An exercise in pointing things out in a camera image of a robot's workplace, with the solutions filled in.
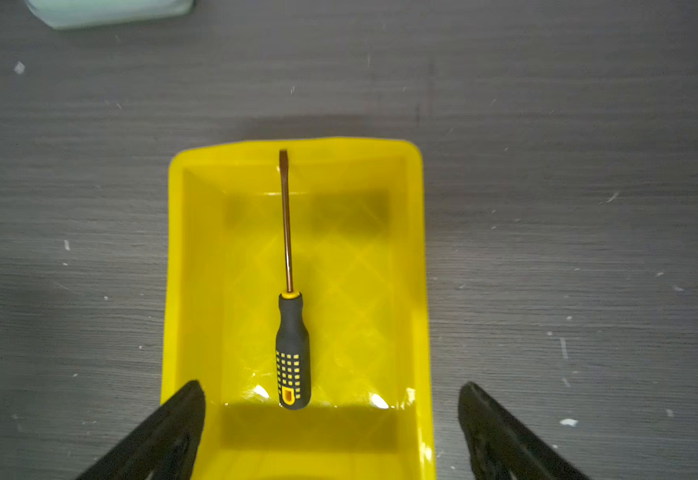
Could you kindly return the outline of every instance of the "gray table surface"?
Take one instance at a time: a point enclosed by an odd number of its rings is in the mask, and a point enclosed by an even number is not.
[[[440,478],[467,380],[594,478],[698,478],[698,2],[2,0],[0,479],[158,405],[172,156],[333,134],[423,152]]]

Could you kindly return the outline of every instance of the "light green object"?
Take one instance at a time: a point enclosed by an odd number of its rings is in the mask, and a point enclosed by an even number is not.
[[[40,20],[61,30],[138,22],[189,13],[194,0],[26,0]]]

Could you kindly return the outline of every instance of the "white speck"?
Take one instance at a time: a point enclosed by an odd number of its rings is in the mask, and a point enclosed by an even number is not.
[[[565,339],[560,337],[560,349],[563,351],[563,358],[568,360],[568,349],[565,348]]]
[[[253,392],[255,392],[258,396],[263,397],[263,398],[269,398],[269,392],[267,392],[264,387],[257,385],[253,389]]]
[[[371,403],[378,408],[382,408],[383,410],[389,408],[389,405],[377,393],[374,393],[371,397]]]

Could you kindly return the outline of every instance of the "screwdriver tip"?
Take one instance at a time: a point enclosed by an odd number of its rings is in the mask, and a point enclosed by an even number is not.
[[[287,150],[280,150],[280,173],[287,173]]]

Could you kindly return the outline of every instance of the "flathead screwdriver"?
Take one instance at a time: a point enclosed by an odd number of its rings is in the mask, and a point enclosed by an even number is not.
[[[302,311],[304,297],[293,287],[291,254],[290,194],[287,188],[287,150],[280,150],[282,183],[282,224],[285,233],[286,290],[280,294],[280,329],[277,331],[277,391],[280,405],[297,410],[311,399],[311,364],[309,332]]]

